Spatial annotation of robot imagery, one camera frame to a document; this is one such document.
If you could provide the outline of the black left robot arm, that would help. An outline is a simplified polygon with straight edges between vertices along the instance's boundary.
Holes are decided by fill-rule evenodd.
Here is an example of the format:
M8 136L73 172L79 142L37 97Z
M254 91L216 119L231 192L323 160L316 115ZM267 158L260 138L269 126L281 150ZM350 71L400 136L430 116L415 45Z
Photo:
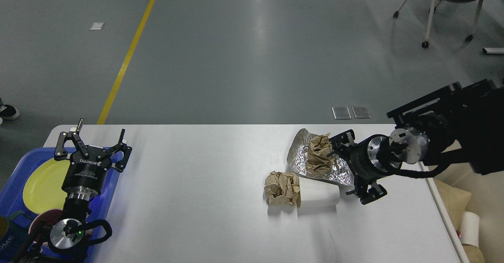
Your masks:
M75 128L62 131L54 149L54 161L69 161L61 185L66 195L61 215L53 224L33 220L32 230L9 262L18 263L22 258L36 261L42 256L43 244L47 244L52 252L67 255L66 262L82 263L89 247L112 236L112 227L104 217L90 220L91 202L102 195L112 171L124 172L133 149L124 138L125 129L114 146L101 148L83 142L82 126L80 119Z

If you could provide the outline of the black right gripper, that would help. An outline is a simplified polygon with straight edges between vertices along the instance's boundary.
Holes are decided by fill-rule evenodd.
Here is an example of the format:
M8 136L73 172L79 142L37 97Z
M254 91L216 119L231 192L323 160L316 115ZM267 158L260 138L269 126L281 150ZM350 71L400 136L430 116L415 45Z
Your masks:
M376 134L356 143L354 130L346 130L329 138L329 157L338 156L350 161L349 167L359 177L354 180L354 188L346 191L346 195L355 195L363 205L387 195L387 190L377 182L392 175L377 158L380 145L386 139L387 136Z

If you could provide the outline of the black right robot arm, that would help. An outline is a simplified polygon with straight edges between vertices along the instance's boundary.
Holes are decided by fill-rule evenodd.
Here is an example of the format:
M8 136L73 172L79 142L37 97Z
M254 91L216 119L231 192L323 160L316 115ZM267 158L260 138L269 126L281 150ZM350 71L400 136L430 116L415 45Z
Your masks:
M349 166L356 195L369 204L387 195L378 180L392 176L433 178L452 164L469 163L488 175L503 170L504 89L492 80L453 83L387 113L395 129L356 143L347 130L329 138L328 157Z

